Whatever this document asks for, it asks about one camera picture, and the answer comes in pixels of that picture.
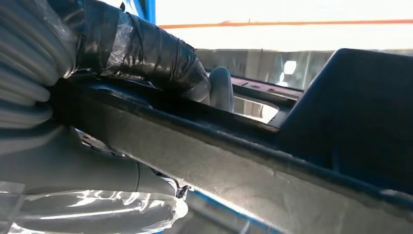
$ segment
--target plastic cover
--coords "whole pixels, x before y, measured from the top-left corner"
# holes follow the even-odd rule
[[[155,233],[187,212],[183,200],[162,194],[85,190],[28,195],[9,233]]]
[[[7,234],[23,203],[24,185],[0,181],[0,234]]]
[[[127,14],[119,14],[112,52],[109,56],[106,70],[103,75],[113,75],[114,71],[117,71],[119,66],[122,65],[126,53],[128,52],[128,45],[132,39],[132,32],[133,24],[131,17]]]
[[[35,0],[35,4],[39,12],[43,15],[43,20],[46,21],[63,46],[63,53],[55,58],[57,62],[65,62],[60,67],[57,67],[63,72],[64,78],[69,77],[76,70],[76,55],[78,38],[76,34],[60,19],[59,15],[50,7],[47,0]]]

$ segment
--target orange stripe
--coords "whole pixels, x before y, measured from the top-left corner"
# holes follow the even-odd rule
[[[204,24],[171,24],[160,25],[163,29],[172,28],[203,28],[203,27],[240,27],[240,26],[277,26],[277,25],[334,25],[334,24],[410,24],[413,19],[390,20],[358,20],[358,21],[291,21],[291,22],[222,22]]]

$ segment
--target plastic bag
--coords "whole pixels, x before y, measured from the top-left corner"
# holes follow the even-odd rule
[[[7,234],[23,203],[24,185],[0,181],[0,234]]]
[[[155,233],[187,212],[183,200],[162,194],[85,190],[28,195],[9,233]]]

